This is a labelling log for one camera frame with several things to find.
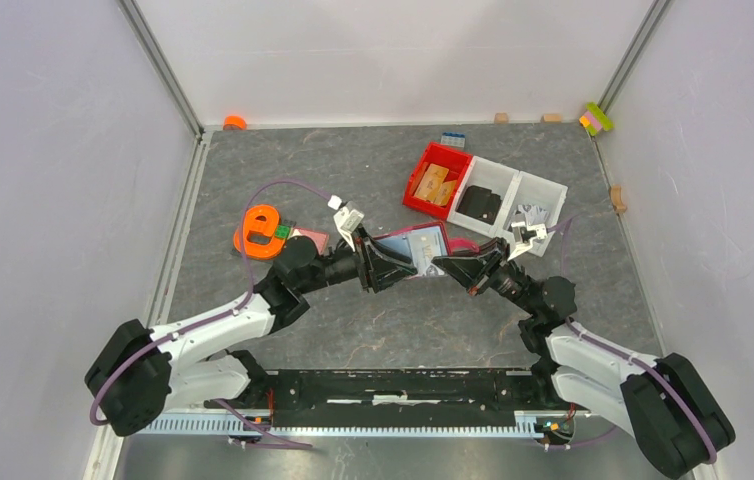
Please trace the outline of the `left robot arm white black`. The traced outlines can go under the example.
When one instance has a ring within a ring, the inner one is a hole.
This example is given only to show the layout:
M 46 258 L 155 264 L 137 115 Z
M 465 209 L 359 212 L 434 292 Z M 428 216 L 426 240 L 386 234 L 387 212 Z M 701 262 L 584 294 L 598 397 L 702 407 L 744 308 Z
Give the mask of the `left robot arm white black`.
M 93 395 L 90 421 L 126 437 L 170 409 L 207 400 L 255 407 L 266 397 L 266 379 L 236 356 L 212 355 L 289 327 L 308 310 L 308 293 L 350 280 L 377 293 L 416 273 L 410 257 L 380 246 L 363 228 L 325 255 L 312 239 L 295 236 L 237 299 L 167 325 L 119 325 L 84 377 Z

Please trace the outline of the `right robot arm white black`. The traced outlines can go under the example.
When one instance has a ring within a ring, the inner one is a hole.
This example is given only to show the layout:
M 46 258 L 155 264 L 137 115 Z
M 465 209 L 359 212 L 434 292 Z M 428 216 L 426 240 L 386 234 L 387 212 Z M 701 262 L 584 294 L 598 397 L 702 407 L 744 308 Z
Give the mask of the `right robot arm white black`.
M 538 405 L 587 408 L 630 435 L 671 479 L 714 463 L 735 442 L 734 426 L 688 358 L 656 357 L 592 334 L 574 317 L 573 282 L 535 279 L 509 254 L 505 241 L 493 240 L 432 263 L 469 295 L 494 291 L 527 313 L 518 326 L 527 350 L 539 357 L 530 382 Z

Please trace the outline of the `silver VIP credit card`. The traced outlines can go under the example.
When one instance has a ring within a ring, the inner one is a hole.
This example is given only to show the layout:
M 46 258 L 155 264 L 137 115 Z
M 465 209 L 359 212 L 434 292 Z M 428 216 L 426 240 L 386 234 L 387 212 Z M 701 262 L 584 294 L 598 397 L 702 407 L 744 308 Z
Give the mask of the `silver VIP credit card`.
M 445 237 L 441 227 L 429 226 L 413 230 L 407 234 L 407 242 L 412 262 L 418 269 L 417 277 L 436 278 L 446 275 L 445 272 L 431 263 L 434 257 L 447 254 Z

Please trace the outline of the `red leather card holder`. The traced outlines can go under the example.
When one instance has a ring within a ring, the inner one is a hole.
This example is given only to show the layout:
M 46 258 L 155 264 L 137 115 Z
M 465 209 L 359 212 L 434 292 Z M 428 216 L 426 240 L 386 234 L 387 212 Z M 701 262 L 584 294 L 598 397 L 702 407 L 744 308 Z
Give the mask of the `red leather card holder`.
M 478 252 L 478 244 L 463 237 L 450 237 L 441 221 L 407 227 L 375 238 L 380 247 L 409 257 L 417 269 L 413 278 L 444 277 L 446 273 L 432 263 L 437 256 L 457 252 Z

